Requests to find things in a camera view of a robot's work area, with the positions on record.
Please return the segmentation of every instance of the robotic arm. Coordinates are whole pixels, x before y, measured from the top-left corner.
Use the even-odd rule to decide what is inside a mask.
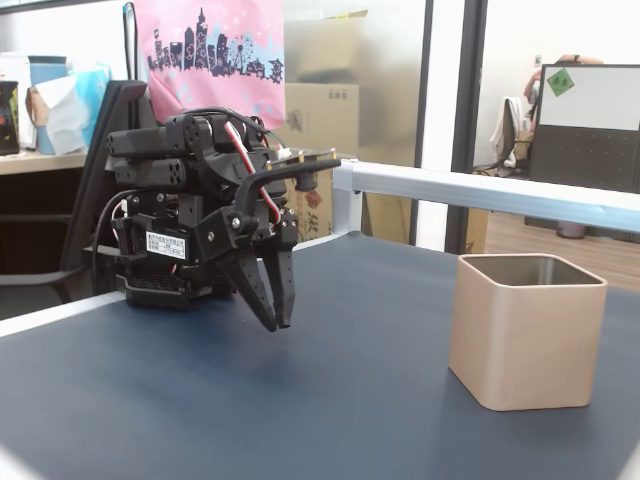
[[[185,308],[236,291],[270,332],[290,326],[298,219],[285,207],[284,180],[313,190],[316,172],[340,161],[333,151],[279,160],[266,134],[257,117],[203,109],[107,138],[116,182],[135,189],[118,204],[125,216],[111,221],[116,283],[130,303]]]

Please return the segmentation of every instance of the black cable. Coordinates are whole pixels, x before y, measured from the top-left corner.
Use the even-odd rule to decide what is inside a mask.
[[[100,243],[99,239],[100,234],[102,233],[105,216],[107,216],[109,212],[112,212],[113,209],[116,208],[118,202],[120,202],[123,198],[136,193],[140,193],[140,190],[126,190],[124,192],[116,193],[113,197],[111,197],[111,200],[107,202],[107,205],[104,207],[104,210],[102,210],[102,213],[100,214],[98,225],[96,225],[96,231],[93,236],[91,251],[91,285],[94,296],[98,294],[98,244]]]
[[[190,113],[192,115],[206,115],[207,113],[222,113],[224,115],[228,115],[228,116],[230,116],[232,118],[235,118],[236,120],[241,121],[247,127],[252,128],[253,130],[256,130],[257,132],[260,132],[260,133],[265,134],[265,135],[270,133],[269,130],[264,128],[262,125],[254,122],[251,118],[245,117],[244,115],[240,115],[238,112],[234,112],[233,110],[229,110],[228,108],[223,108],[223,107],[194,108],[193,110],[187,110],[187,111],[182,112],[182,113],[183,114]]]

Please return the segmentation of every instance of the city skyline graphic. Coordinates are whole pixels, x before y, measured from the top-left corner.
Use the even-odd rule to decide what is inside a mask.
[[[205,70],[211,72],[213,77],[254,76],[276,84],[284,80],[284,63],[280,58],[258,58],[257,51],[264,52],[265,49],[254,49],[250,35],[236,35],[229,40],[227,35],[220,33],[217,39],[214,35],[214,45],[209,41],[211,37],[208,36],[208,28],[204,11],[200,8],[196,30],[194,32],[190,26],[187,27],[184,42],[170,42],[168,46],[164,46],[160,31],[156,29],[155,58],[147,56],[149,69]]]

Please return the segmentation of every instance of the person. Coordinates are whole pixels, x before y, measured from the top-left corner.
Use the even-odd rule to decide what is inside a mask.
[[[556,65],[601,65],[604,62],[593,57],[583,57],[582,55],[563,55],[555,63]],[[539,105],[539,92],[540,88],[536,88],[536,82],[540,82],[542,79],[542,70],[537,70],[531,75],[527,86],[524,88],[524,96],[529,101],[529,105],[533,105],[529,111],[529,118],[531,119],[531,132],[535,133],[536,123],[538,116]]]

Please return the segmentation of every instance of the servo label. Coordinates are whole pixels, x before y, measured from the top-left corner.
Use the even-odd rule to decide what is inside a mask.
[[[187,242],[182,238],[147,232],[147,252],[186,260]]]

